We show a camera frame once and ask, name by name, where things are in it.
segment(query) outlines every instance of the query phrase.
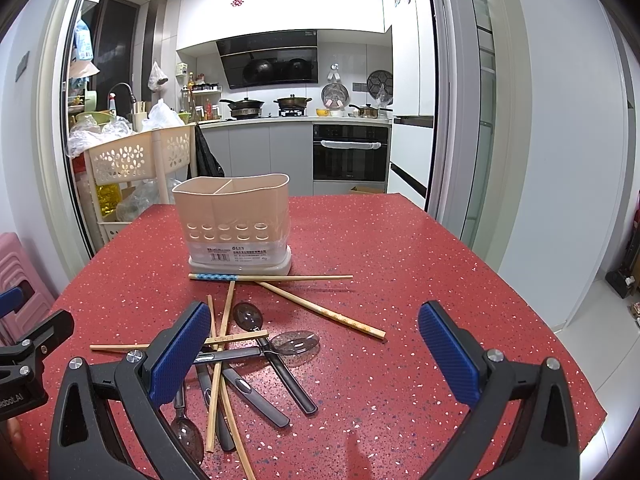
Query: stacked pink chair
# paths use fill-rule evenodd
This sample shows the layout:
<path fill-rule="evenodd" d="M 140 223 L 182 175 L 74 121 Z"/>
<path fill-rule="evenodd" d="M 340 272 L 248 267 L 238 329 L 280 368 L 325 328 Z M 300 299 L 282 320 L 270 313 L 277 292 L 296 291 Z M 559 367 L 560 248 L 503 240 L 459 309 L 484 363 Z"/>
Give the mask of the stacked pink chair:
<path fill-rule="evenodd" d="M 23 334 L 47 316 L 53 296 L 33 267 L 15 233 L 0 234 L 0 292 L 19 286 L 24 304 L 17 313 L 11 312 L 1 320 L 0 340 L 8 344 L 20 340 Z"/>

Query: oven door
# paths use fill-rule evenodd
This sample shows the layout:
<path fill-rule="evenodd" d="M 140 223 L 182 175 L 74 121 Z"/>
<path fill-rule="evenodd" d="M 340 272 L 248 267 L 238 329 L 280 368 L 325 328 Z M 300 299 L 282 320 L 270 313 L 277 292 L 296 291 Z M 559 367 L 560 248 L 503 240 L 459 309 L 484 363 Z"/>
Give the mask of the oven door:
<path fill-rule="evenodd" d="M 386 142 L 314 140 L 314 180 L 384 182 L 386 160 Z"/>

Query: tile floor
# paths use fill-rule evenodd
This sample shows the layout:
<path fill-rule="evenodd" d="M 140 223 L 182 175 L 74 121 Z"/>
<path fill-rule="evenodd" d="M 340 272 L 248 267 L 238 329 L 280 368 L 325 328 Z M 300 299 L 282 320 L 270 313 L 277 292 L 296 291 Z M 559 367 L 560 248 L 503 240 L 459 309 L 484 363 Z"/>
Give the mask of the tile floor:
<path fill-rule="evenodd" d="M 628 305 L 604 280 L 596 280 L 572 322 L 557 336 L 582 369 L 607 412 L 602 428 L 582 452 L 580 480 L 592 480 L 625 436 L 640 406 L 640 328 Z"/>

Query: screw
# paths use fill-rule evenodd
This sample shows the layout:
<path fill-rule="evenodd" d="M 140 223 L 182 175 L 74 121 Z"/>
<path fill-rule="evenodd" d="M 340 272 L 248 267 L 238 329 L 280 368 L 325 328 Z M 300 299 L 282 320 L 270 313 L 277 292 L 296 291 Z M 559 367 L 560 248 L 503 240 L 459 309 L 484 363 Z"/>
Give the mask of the screw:
<path fill-rule="evenodd" d="M 558 359 L 556 359 L 555 357 L 549 357 L 546 360 L 546 366 L 548 368 L 551 368 L 552 370 L 558 370 L 560 368 L 560 361 L 558 361 Z"/>
<path fill-rule="evenodd" d="M 142 352 L 140 350 L 132 350 L 127 354 L 127 361 L 130 363 L 137 363 L 142 359 Z"/>
<path fill-rule="evenodd" d="M 81 357 L 74 357 L 73 359 L 71 359 L 71 361 L 69 361 L 69 368 L 71 368 L 72 370 L 78 370 L 78 368 L 81 366 L 82 366 Z"/>
<path fill-rule="evenodd" d="M 504 354 L 497 348 L 491 348 L 490 350 L 487 350 L 486 356 L 489 358 L 489 361 L 493 361 L 494 363 L 501 363 L 502 361 L 504 361 Z"/>

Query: red table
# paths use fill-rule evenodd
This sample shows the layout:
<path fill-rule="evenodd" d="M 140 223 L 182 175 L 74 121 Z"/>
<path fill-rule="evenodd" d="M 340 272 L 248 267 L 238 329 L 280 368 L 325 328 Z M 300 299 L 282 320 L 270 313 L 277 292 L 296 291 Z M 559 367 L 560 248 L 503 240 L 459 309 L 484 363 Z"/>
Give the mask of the red table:
<path fill-rule="evenodd" d="M 230 393 L 238 427 L 259 479 L 417 479 L 462 421 L 466 406 L 450 393 L 417 332 L 418 308 L 437 299 L 485 348 L 538 364 L 560 359 L 567 375 L 583 449 L 605 412 L 569 353 L 526 303 L 444 228 L 403 197 L 315 196 L 290 200 L 292 274 L 354 274 L 348 282 L 299 282 L 282 288 L 386 330 L 380 342 L 319 317 L 254 284 L 238 284 L 235 300 L 262 310 L 271 335 L 309 329 L 321 349 L 294 375 L 318 404 L 307 418 L 261 360 L 240 365 L 252 386 L 286 413 L 292 426 L 272 427 Z M 21 416 L 38 478 L 47 477 L 52 412 L 73 356 L 114 360 L 91 343 L 149 342 L 194 299 L 212 294 L 222 314 L 226 283 L 188 279 L 188 252 L 172 206 L 154 206 L 103 248 L 56 301 L 76 320 L 74 335 L 46 361 L 49 402 Z M 239 332 L 235 325 L 232 332 Z M 206 410 L 192 369 L 187 412 L 203 430 Z M 492 468 L 516 406 L 498 429 L 479 472 Z M 168 420 L 170 405 L 163 407 Z M 140 469 L 153 474 L 116 409 L 120 431 Z M 243 477 L 236 454 L 219 448 L 203 469 L 212 478 Z"/>

